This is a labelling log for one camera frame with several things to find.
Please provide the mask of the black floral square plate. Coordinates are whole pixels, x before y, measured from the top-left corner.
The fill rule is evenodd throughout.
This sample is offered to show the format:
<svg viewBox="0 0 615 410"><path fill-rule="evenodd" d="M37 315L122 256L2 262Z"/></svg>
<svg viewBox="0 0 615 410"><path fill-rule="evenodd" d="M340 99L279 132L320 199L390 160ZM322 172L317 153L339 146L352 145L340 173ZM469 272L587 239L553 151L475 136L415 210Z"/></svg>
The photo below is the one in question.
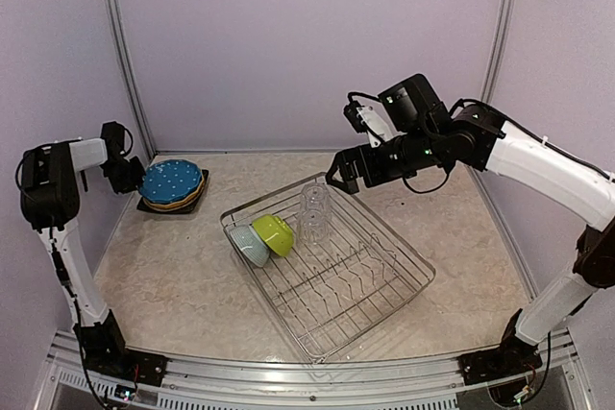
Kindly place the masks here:
<svg viewBox="0 0 615 410"><path fill-rule="evenodd" d="M196 195L190 201L185 202L183 205L176 206L172 209L162 210L151 207L151 205L144 198L141 198L136 205L136 209L146 213L164 216L188 215L193 213L196 210L197 205L201 202L203 196L206 194L209 187L209 170L202 169L201 172L203 176L203 181L200 185L200 189L196 192Z"/></svg>

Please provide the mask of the blue polka dot plate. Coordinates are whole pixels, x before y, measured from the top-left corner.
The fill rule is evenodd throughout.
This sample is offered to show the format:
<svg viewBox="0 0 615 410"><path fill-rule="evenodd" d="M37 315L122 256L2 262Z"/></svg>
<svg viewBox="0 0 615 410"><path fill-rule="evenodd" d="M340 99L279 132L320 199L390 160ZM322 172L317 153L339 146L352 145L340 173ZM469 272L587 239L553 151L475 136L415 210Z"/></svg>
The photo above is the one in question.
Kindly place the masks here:
<svg viewBox="0 0 615 410"><path fill-rule="evenodd" d="M167 205L193 193L202 180L202 171L195 163L184 159L168 159L145 170L138 191L150 203Z"/></svg>

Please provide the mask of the light teal round plate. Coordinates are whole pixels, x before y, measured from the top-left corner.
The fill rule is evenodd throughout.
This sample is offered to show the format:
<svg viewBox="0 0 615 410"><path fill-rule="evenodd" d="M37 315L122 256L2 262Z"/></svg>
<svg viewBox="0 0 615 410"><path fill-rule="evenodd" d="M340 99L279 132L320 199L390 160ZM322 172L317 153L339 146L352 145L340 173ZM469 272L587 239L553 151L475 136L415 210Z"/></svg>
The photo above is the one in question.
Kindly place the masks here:
<svg viewBox="0 0 615 410"><path fill-rule="evenodd" d="M143 199L141 199L141 200L139 201L138 206L139 206L140 208L142 208L143 210L151 211L151 212L153 212L153 213L162 213L162 214L172 214L172 213L175 213L175 214L182 214L182 213L190 213L190 212L192 212L192 211L194 210L194 208L196 207L196 205L197 205L197 204L199 204L199 202L200 202L200 200L201 200L201 198L202 198L202 196L203 196L203 195L204 195L204 191L203 191L203 193L200 195L200 197L199 197L199 198L198 198L198 199L197 199L194 203L192 203L192 204L190 204L190 205L187 205L187 206L185 206L185 207L183 207L183 208L180 208L180 209L174 210L174 211L167 211L167 212L156 211L156 210L152 209L151 207L147 206L147 205L143 202Z"/></svg>

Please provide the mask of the yellow polka dot plate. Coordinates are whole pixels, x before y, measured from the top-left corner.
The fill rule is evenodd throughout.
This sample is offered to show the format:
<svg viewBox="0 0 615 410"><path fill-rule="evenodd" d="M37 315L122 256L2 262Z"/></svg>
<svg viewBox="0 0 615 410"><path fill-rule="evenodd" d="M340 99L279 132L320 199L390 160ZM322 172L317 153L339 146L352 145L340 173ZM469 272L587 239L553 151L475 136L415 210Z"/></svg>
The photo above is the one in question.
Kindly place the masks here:
<svg viewBox="0 0 615 410"><path fill-rule="evenodd" d="M187 205L194 203L203 193L206 182L207 182L206 177L202 176L198 187L193 192L188 194L185 198L179 201L172 202L170 204L156 204L151 201L148 201L147 199L143 199L143 202L147 206L151 207L152 209L156 211L162 211L162 212L174 211L174 210L183 208Z"/></svg>

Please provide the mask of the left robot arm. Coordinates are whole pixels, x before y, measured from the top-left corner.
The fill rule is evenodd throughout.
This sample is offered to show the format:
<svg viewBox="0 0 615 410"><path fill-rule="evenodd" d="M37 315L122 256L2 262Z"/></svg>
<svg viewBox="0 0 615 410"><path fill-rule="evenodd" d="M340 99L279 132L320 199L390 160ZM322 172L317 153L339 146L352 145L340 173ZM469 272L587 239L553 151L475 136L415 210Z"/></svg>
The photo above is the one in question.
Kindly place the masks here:
<svg viewBox="0 0 615 410"><path fill-rule="evenodd" d="M73 329L83 342L101 342L98 362L116 376L135 365L132 351L124 347L112 311L96 286L86 262L79 223L80 187L77 178L100 167L117 194L142 185L143 167L125 146L126 135L102 134L90 139L48 143L26 151L15 170L20 209L50 256L66 297Z"/></svg>

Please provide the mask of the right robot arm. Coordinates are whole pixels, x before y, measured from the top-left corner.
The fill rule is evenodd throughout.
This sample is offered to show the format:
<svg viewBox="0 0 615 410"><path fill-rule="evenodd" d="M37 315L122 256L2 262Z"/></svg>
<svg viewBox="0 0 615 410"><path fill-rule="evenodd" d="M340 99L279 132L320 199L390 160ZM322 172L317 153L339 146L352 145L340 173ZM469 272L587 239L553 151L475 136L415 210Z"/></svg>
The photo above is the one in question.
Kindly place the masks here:
<svg viewBox="0 0 615 410"><path fill-rule="evenodd" d="M574 264L553 280L510 321L512 335L497 347L492 368L514 374L538 345L567 316L598 290L614 284L614 176L554 146L493 107L478 100L460 100L418 112L402 134L379 134L378 115L352 102L350 121L367 144L335 154L327 184L356 194L357 180L376 187L408 181L419 171L438 167L451 172L459 162L517 181L581 218L586 228L577 242Z"/></svg>

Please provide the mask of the clear glass far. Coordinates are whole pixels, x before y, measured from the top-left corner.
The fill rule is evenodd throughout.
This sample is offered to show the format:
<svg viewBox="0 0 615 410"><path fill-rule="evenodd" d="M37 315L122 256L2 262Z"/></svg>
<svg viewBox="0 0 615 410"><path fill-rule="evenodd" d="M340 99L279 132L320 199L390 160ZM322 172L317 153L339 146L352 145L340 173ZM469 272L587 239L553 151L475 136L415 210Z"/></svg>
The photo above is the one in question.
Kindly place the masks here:
<svg viewBox="0 0 615 410"><path fill-rule="evenodd" d="M323 183L311 182L305 185L300 194L301 212L317 211L328 214L331 211L331 196Z"/></svg>

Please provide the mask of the clear glass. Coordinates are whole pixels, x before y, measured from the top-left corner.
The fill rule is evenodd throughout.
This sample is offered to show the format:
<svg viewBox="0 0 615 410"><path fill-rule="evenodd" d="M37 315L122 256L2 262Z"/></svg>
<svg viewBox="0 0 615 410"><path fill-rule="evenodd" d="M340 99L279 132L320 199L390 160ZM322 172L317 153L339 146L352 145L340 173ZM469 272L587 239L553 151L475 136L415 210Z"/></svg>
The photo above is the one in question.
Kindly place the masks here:
<svg viewBox="0 0 615 410"><path fill-rule="evenodd" d="M317 211L328 214L331 211L331 196L323 183L311 182L305 185L300 194L301 212Z"/></svg>
<svg viewBox="0 0 615 410"><path fill-rule="evenodd" d="M329 223L324 212L306 210L299 216L299 237L306 244L323 243L329 235Z"/></svg>

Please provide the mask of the clear glass near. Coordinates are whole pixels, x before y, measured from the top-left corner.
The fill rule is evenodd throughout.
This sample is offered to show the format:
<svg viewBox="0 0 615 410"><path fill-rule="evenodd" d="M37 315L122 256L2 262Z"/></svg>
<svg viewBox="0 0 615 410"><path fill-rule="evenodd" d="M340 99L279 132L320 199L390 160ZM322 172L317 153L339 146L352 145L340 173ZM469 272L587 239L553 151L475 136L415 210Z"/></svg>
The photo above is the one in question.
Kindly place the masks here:
<svg viewBox="0 0 615 410"><path fill-rule="evenodd" d="M299 237L306 244L323 243L329 235L329 223L324 212L306 210L299 216Z"/></svg>

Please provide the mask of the green bowl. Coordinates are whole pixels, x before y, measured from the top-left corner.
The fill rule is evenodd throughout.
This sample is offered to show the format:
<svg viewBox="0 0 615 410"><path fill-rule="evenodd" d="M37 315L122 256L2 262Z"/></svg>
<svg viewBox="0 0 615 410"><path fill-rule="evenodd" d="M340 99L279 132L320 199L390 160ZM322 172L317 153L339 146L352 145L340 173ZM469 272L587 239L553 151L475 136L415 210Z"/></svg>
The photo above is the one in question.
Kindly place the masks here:
<svg viewBox="0 0 615 410"><path fill-rule="evenodd" d="M265 245L277 256L287 257L294 245L294 234L285 220L265 214L253 221L252 227Z"/></svg>

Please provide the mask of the grey striped bowl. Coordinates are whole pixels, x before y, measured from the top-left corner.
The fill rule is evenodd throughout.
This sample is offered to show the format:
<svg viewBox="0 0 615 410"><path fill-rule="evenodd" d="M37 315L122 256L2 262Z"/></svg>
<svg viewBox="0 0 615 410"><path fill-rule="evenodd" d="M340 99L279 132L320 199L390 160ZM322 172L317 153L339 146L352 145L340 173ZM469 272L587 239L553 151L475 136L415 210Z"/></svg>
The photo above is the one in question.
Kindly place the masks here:
<svg viewBox="0 0 615 410"><path fill-rule="evenodd" d="M270 251L250 225L241 225L229 231L232 242L255 266L262 268L270 257Z"/></svg>

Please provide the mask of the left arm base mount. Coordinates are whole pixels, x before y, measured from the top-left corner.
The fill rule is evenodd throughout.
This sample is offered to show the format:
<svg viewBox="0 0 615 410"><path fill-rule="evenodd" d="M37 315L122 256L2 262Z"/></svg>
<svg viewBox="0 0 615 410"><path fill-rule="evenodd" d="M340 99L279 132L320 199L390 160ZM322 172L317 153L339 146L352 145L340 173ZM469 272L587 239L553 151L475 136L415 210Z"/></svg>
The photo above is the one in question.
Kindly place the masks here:
<svg viewBox="0 0 615 410"><path fill-rule="evenodd" d="M82 310L78 309L73 330L78 340L82 363L87 371L136 384L161 386L169 358L162 354L128 348L111 311L103 322L88 325Z"/></svg>

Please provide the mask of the left frame post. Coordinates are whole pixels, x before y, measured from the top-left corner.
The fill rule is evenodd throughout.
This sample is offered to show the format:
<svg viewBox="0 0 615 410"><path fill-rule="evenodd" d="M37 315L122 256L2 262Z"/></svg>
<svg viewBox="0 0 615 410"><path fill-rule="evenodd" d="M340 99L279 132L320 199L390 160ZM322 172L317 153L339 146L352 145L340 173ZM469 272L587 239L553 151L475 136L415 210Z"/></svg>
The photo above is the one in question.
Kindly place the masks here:
<svg viewBox="0 0 615 410"><path fill-rule="evenodd" d="M129 100L129 106L135 120L137 132L145 155L152 160L157 154L156 143L151 133L144 106L137 86L134 66L123 24L119 0L104 0L110 22L112 43L123 84Z"/></svg>

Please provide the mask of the frame post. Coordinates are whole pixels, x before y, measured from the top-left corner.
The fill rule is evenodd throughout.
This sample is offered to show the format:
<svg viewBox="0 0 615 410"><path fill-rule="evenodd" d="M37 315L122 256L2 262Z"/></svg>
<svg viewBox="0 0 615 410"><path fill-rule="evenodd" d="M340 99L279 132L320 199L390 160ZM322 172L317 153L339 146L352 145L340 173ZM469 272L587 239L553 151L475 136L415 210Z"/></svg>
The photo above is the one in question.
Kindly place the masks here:
<svg viewBox="0 0 615 410"><path fill-rule="evenodd" d="M510 22L514 12L515 0L500 0L496 21L495 34L486 68L486 75L481 88L480 97L484 103L490 104L497 86L499 73L504 59L504 51L509 33Z"/></svg>
<svg viewBox="0 0 615 410"><path fill-rule="evenodd" d="M104 0L110 22L112 43L123 84L129 100L129 106L135 120L137 132L145 155L152 160L157 154L156 143L151 133L144 106L137 86L134 66L123 24L119 0Z"/></svg>

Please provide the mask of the right frame post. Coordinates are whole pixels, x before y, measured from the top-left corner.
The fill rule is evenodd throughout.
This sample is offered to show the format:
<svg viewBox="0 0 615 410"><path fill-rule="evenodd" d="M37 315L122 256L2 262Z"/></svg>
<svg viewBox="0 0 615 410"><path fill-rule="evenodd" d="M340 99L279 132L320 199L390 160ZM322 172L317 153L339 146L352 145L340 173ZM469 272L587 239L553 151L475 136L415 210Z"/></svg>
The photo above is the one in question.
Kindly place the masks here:
<svg viewBox="0 0 615 410"><path fill-rule="evenodd" d="M510 22L514 12L515 0L500 0L496 21L495 34L486 68L486 75L481 88L480 97L484 103L490 104L497 86L499 73L504 59L504 51L509 33Z"/></svg>

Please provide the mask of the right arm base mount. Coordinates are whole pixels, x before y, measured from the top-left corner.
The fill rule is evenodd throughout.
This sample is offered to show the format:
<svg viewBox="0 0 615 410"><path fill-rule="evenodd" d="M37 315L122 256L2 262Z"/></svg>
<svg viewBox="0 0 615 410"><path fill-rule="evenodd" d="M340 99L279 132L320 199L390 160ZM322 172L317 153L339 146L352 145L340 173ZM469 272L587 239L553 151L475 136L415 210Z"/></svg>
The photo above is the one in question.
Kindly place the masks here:
<svg viewBox="0 0 615 410"><path fill-rule="evenodd" d="M542 359L537 346L532 346L515 336L519 309L508 321L497 347L464 353L457 359L466 386L539 369Z"/></svg>

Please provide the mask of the aluminium front rail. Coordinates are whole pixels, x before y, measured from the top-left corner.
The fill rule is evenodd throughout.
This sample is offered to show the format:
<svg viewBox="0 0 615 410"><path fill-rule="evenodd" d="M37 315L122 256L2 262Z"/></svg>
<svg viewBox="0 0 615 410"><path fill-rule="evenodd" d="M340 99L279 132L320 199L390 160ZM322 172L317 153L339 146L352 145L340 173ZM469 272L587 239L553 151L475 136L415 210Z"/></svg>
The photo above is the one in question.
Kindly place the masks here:
<svg viewBox="0 0 615 410"><path fill-rule="evenodd" d="M161 385L138 384L127 409L503 409L489 391L505 380L466 385L457 354L329 364L168 357ZM32 409L100 409L89 393L72 333L56 333ZM553 334L547 381L522 409L598 409L567 330Z"/></svg>

